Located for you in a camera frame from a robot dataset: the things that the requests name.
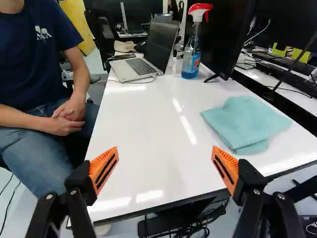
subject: floor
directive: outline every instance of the floor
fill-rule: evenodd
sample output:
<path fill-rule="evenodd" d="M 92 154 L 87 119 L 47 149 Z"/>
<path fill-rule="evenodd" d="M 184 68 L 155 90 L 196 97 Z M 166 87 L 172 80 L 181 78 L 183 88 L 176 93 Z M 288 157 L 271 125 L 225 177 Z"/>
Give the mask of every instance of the floor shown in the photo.
<path fill-rule="evenodd" d="M 95 49 L 85 61 L 90 69 L 91 74 L 101 74 L 102 80 L 89 88 L 89 94 L 96 104 L 100 104 L 103 91 L 105 88 L 106 74 L 103 71 L 100 55 L 97 49 Z M 292 188 L 293 184 L 291 179 L 297 179 L 299 182 L 303 182 L 306 179 L 315 176 L 317 174 L 317 165 L 311 166 L 304 170 L 295 172 L 293 174 L 276 179 L 273 183 L 270 183 L 266 191 L 285 191 Z M 9 181 L 11 173 L 0 169 L 0 191 Z M 19 183 L 16 177 L 13 177 L 7 188 L 0 196 L 0 228 L 4 220 L 5 210 L 12 196 L 12 193 Z M 20 185 L 12 199 L 11 205 L 8 209 L 8 216 L 4 231 L 0 238 L 21 238 L 24 237 L 31 220 L 32 214 L 36 206 L 36 198 L 31 192 L 25 188 L 24 185 Z M 239 208 L 230 202 L 227 208 L 227 214 L 220 217 L 214 223 L 209 225 L 210 238 L 229 238 L 232 236 L 235 224 L 239 217 Z M 317 202 L 311 198 L 307 198 L 297 204 L 297 210 L 301 215 L 313 215 L 317 214 Z M 121 221 L 112 224 L 110 232 L 103 237 L 107 238 L 137 238 L 137 223 L 142 220 L 143 217 L 133 218 L 126 221 Z M 63 229 L 62 238 L 72 238 L 70 230 Z"/>

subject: bolt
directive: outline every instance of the bolt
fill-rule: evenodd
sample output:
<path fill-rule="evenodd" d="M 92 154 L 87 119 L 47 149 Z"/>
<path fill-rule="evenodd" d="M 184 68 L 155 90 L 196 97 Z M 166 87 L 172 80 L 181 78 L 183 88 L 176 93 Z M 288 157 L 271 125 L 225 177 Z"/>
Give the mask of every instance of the bolt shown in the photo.
<path fill-rule="evenodd" d="M 253 192 L 256 194 L 256 195 L 260 195 L 260 191 L 258 191 L 257 189 L 254 189 Z"/>
<path fill-rule="evenodd" d="M 277 195 L 277 197 L 278 197 L 279 199 L 282 199 L 282 200 L 285 200 L 285 198 L 286 198 L 283 193 L 279 193 L 279 194 Z"/>

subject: man's arm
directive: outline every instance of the man's arm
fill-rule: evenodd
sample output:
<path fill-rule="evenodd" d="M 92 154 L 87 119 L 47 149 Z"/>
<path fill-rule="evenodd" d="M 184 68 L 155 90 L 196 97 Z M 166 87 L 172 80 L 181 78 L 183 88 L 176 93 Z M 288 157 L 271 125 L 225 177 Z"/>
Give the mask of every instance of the man's arm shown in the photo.
<path fill-rule="evenodd" d="M 80 131 L 82 121 L 69 121 L 65 118 L 42 118 L 21 112 L 15 108 L 0 104 L 0 126 L 17 127 L 66 136 Z"/>
<path fill-rule="evenodd" d="M 78 46 L 64 51 L 66 58 L 68 59 L 70 66 L 73 69 L 74 75 L 74 95 L 78 95 L 86 98 L 86 93 L 90 85 L 90 76 L 87 65 L 83 59 Z"/>
<path fill-rule="evenodd" d="M 68 101 L 54 111 L 52 117 L 65 117 L 68 120 L 78 121 L 85 115 L 86 93 L 90 84 L 89 71 L 77 46 L 64 53 L 74 72 L 74 92 Z"/>
<path fill-rule="evenodd" d="M 32 116 L 0 104 L 0 126 L 43 130 L 44 124 L 45 118 Z"/>

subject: jeans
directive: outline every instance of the jeans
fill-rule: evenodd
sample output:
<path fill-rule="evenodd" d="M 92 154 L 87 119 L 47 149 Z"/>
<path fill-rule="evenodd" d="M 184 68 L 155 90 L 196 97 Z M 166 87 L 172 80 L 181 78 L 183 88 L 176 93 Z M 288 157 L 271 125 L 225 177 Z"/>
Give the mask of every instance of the jeans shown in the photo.
<path fill-rule="evenodd" d="M 51 117 L 67 99 L 41 105 L 26 113 Z M 99 107 L 86 104 L 85 125 L 71 136 L 91 137 Z M 0 154 L 23 184 L 38 198 L 48 192 L 66 191 L 65 179 L 74 168 L 69 160 L 63 137 L 21 128 L 0 127 Z"/>

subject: t-shirt logo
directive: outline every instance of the t-shirt logo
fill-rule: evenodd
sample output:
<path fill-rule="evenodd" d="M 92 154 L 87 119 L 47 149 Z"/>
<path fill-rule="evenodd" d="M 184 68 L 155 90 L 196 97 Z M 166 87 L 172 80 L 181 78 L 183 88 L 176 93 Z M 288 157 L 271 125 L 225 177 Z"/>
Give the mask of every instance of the t-shirt logo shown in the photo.
<path fill-rule="evenodd" d="M 40 28 L 39 26 L 35 26 L 36 34 L 37 34 L 37 39 L 42 40 L 42 39 L 47 39 L 51 38 L 52 36 L 50 33 L 48 33 L 46 28 Z"/>

